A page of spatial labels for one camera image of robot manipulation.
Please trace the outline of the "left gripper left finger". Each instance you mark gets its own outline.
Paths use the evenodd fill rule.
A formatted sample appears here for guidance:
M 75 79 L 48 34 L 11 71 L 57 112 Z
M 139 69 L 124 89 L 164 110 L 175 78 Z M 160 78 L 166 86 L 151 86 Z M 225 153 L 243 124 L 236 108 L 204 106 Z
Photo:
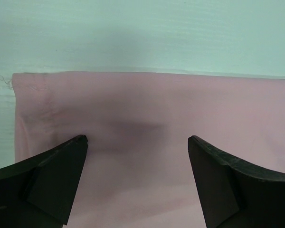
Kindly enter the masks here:
M 68 223 L 88 140 L 61 145 L 0 169 L 0 228 L 61 228 Z

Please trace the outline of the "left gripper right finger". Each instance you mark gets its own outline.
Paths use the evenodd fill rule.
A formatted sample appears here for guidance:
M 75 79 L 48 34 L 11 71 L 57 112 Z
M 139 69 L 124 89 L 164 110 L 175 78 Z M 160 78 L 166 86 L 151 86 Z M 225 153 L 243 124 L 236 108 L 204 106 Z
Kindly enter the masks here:
M 190 163 L 208 228 L 285 228 L 285 173 L 188 139 Z

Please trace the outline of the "pink t shirt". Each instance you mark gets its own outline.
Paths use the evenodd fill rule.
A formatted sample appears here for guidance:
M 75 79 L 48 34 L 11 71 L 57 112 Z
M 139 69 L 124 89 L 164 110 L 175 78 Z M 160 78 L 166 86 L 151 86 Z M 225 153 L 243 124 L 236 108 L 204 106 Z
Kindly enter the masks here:
M 14 74 L 16 161 L 85 135 L 70 228 L 203 228 L 196 135 L 285 173 L 285 80 L 147 73 Z

